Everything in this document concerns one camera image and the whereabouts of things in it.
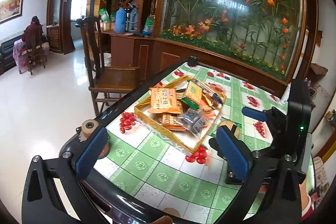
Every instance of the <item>person sitting on chair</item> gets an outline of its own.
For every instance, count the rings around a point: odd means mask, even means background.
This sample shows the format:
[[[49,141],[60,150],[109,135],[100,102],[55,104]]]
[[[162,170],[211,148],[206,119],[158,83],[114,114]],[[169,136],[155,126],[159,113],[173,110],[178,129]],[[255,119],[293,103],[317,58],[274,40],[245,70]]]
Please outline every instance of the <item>person sitting on chair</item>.
[[[22,41],[26,42],[26,48],[31,48],[31,45],[27,45],[27,42],[29,43],[32,37],[34,37],[33,39],[35,39],[35,37],[39,37],[38,45],[42,44],[43,43],[42,34],[43,34],[42,25],[40,24],[38,17],[33,16],[30,25],[26,28],[22,36]]]

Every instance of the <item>dark hair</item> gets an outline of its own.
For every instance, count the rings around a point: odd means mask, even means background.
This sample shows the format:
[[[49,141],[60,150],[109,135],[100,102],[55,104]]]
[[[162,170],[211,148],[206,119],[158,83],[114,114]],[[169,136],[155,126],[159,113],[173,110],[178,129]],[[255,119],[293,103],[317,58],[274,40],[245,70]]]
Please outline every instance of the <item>dark hair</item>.
[[[31,21],[32,22],[35,22],[36,24],[40,24],[40,21],[39,21],[39,19],[38,19],[38,17],[37,16],[33,16],[33,18],[31,19]]]

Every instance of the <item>black sofa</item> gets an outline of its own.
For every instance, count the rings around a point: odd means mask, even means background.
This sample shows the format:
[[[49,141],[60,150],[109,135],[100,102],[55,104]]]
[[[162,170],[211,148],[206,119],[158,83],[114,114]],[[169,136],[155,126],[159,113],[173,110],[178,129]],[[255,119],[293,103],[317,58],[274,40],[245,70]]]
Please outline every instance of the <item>black sofa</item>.
[[[16,66],[13,58],[14,42],[19,40],[22,35],[18,35],[0,45],[0,75],[12,67]]]

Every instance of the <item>framed painting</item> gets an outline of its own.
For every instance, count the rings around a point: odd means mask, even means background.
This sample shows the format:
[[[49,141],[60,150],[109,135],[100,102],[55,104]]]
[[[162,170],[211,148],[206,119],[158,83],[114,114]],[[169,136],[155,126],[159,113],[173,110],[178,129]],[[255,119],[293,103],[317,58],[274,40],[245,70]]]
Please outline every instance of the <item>framed painting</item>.
[[[23,0],[0,0],[0,24],[22,16]]]

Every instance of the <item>glass display case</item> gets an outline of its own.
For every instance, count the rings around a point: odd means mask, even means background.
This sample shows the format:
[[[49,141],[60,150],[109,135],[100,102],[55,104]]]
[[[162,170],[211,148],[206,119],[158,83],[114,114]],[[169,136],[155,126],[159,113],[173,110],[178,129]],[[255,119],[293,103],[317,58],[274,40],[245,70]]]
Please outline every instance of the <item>glass display case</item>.
[[[160,38],[240,60],[278,79],[302,31],[302,0],[164,0]]]

